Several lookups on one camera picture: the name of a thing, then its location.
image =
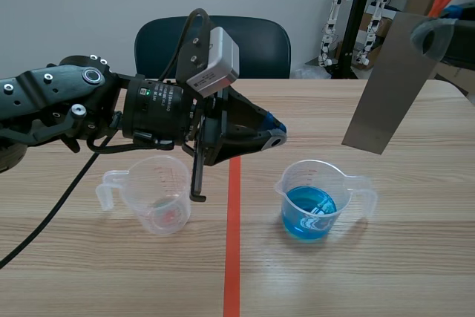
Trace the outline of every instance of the plastic measuring cup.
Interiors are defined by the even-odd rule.
[[[363,216],[371,216],[378,203],[371,180],[348,176],[334,165],[304,160],[289,166],[275,185],[282,195],[284,226],[303,239],[325,236],[353,196],[364,198]]]
[[[191,214],[189,170],[171,156],[139,161],[126,171],[108,171],[96,194],[102,210],[114,207],[112,189],[119,189],[125,204],[150,233],[171,234],[186,224]]]

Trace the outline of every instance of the metal plate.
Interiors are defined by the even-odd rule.
[[[425,19],[408,13],[396,15],[343,145],[375,154],[386,149],[437,63],[410,43],[414,27]]]

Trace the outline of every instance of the white plastic bag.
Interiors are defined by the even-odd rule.
[[[290,78],[295,79],[330,79],[329,74],[323,67],[302,65],[290,74]]]

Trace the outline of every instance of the black cable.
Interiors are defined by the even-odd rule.
[[[178,53],[180,52],[180,49],[183,46],[183,43],[185,41],[186,34],[188,33],[188,30],[191,24],[193,24],[194,18],[196,18],[197,15],[201,15],[201,17],[203,18],[203,24],[210,23],[208,13],[204,9],[201,9],[201,8],[195,9],[190,13],[190,15],[188,15],[188,18],[186,19],[186,22],[185,22],[185,26],[183,26],[183,30],[181,32],[180,38],[178,39],[178,44],[177,44],[177,47],[175,48],[175,52],[173,52],[173,56],[171,57],[170,62],[166,66],[163,73],[160,75],[160,77],[158,77],[159,81],[163,82],[165,78],[168,76],[168,74],[170,73],[171,69],[177,64]]]
[[[106,137],[104,141],[101,143],[101,146],[106,146],[112,139],[113,135],[110,137]],[[51,211],[47,214],[45,219],[33,230],[30,235],[28,235],[14,250],[11,251],[10,254],[5,256],[1,261],[0,261],[0,269],[3,269],[5,265],[10,263],[20,252],[23,251],[24,248],[28,246],[37,236],[39,233],[42,232],[42,230],[51,222],[53,217],[56,215],[56,213],[59,211],[59,209],[62,207],[63,204],[65,204],[66,200],[68,199],[69,195],[71,192],[76,188],[77,184],[79,181],[84,177],[85,173],[89,170],[89,168],[93,165],[94,161],[98,158],[99,154],[94,153],[91,158],[87,161],[87,163],[84,165],[84,167],[81,169],[81,171],[77,174],[77,176],[74,178],[73,182],[69,185],[69,187],[66,189],[65,193],[62,194],[61,198],[58,200],[58,202],[54,205],[54,207],[51,209]]]
[[[126,152],[132,150],[172,150],[173,146],[164,146],[160,144],[146,145],[146,144],[123,144],[114,146],[96,146],[94,145],[94,138],[88,139],[88,148],[97,154],[117,154],[119,152]]]

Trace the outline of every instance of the chair backrest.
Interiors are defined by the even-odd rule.
[[[289,78],[290,40],[286,31],[270,20],[241,16],[210,16],[239,46],[239,78]],[[186,16],[151,21],[135,39],[137,73],[157,78],[165,70],[180,38]],[[197,34],[201,20],[190,27],[187,41]],[[168,76],[175,77],[175,69]]]

